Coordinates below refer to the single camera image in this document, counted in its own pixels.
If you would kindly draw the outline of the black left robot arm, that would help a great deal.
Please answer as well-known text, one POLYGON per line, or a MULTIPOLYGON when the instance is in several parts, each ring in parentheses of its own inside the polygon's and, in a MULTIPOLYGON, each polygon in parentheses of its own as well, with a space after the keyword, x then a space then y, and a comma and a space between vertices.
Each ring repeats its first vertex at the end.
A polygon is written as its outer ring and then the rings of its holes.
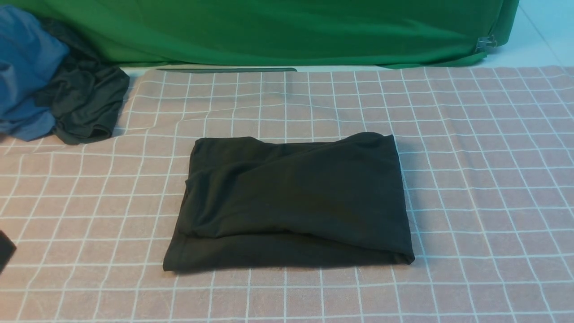
POLYGON ((4 271, 9 261, 12 259, 17 247, 12 242, 12 240, 4 233, 0 231, 0 273, 4 271))

